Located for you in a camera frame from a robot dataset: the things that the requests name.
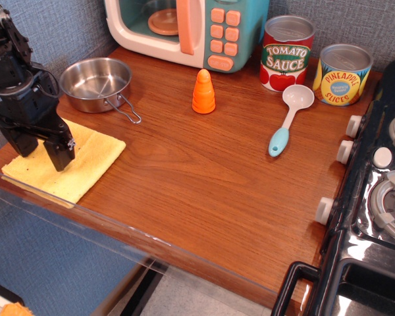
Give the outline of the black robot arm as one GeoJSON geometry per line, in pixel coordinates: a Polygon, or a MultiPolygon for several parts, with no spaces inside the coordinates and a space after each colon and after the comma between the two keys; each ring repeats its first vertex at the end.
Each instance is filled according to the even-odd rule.
{"type": "Polygon", "coordinates": [[[32,52],[0,5],[0,131],[22,157],[42,140],[55,169],[63,171],[75,158],[75,141],[57,114],[57,79],[31,60],[32,52]]]}

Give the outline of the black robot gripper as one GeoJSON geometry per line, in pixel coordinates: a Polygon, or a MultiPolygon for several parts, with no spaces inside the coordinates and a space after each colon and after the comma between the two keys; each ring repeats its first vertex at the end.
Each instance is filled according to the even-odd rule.
{"type": "Polygon", "coordinates": [[[27,157],[43,139],[47,154],[58,172],[74,160],[76,145],[70,129],[57,114],[59,91],[46,70],[26,73],[26,81],[0,88],[0,131],[13,149],[27,157]]]}

